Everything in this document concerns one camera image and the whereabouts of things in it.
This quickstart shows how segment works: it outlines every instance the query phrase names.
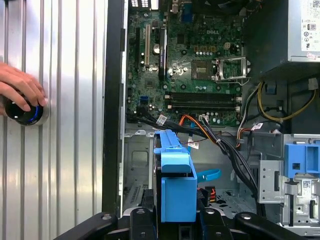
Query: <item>green circuit board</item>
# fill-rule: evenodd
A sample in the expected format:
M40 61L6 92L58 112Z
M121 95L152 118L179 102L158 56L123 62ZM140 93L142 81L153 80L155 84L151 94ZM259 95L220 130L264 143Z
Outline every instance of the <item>green circuit board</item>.
M167 30L166 77L159 79L159 30ZM146 38L149 37L149 59L146 65ZM234 109L169 109L168 92L190 94L196 102L202 95L222 94L241 96L242 88L234 83L216 83L212 61L216 58L241 56L242 19L240 17L213 17L198 15L192 22L183 22L179 14L164 16L158 11L136 11L129 15L127 110L134 113L144 105L154 116L165 115L178 122L182 114L199 118L206 115L215 127L239 124L240 111ZM241 74L240 62L226 62L225 78Z

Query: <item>metal panel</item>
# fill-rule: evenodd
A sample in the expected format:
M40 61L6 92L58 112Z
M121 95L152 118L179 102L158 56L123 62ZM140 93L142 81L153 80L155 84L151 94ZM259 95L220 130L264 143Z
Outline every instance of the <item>metal panel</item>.
M39 79L42 126L0 117L0 240L49 240L102 210L107 1L0 0L0 61Z

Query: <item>blue latch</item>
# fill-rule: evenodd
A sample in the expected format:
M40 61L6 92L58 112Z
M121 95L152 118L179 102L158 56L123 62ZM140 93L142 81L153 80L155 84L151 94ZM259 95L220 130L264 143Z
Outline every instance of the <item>blue latch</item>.
M221 176L220 169L211 169L207 171L198 172L196 174L198 183L209 182L209 181L220 178L220 176Z

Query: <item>hand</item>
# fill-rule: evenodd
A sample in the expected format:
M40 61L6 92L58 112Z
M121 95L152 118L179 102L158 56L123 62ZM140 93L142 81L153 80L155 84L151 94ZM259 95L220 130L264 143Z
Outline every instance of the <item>hand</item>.
M17 91L20 91L32 106L40 104L44 107L47 104L42 86L32 75L0 62L0 95L15 102L25 112L29 112L30 106ZM3 114L5 111L0 105L0 115Z

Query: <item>motherboard chip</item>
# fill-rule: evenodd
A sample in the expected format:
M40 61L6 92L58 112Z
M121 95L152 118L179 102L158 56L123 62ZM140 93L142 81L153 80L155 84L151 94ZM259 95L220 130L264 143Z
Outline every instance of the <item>motherboard chip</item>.
M194 80L211 80L213 66L211 61L192 61L191 76Z
M144 80L144 85L146 89L153 89L155 87L155 79L153 78L146 78Z

